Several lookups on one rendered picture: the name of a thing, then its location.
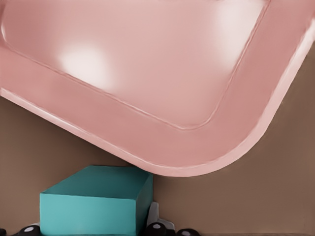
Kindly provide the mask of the pink plastic tray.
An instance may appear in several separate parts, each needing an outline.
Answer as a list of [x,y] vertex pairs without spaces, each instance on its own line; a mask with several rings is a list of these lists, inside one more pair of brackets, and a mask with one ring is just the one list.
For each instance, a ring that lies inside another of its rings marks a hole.
[[315,42],[315,0],[0,0],[0,96],[154,174],[226,167]]

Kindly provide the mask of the blue cube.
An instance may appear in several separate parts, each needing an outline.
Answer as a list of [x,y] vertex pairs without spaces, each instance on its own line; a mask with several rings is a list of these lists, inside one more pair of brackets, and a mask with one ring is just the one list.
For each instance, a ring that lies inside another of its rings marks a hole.
[[88,166],[40,193],[46,236],[140,234],[153,176],[137,167]]

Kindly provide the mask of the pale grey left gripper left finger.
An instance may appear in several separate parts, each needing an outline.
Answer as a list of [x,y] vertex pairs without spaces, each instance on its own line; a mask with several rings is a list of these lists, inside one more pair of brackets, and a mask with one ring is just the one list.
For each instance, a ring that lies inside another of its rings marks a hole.
[[15,233],[14,236],[41,236],[40,223],[25,226]]

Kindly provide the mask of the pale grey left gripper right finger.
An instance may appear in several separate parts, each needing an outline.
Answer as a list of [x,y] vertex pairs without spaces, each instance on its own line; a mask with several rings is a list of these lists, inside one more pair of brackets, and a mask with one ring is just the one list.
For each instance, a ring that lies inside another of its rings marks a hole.
[[150,205],[144,236],[175,236],[174,224],[159,217],[157,202],[152,202]]

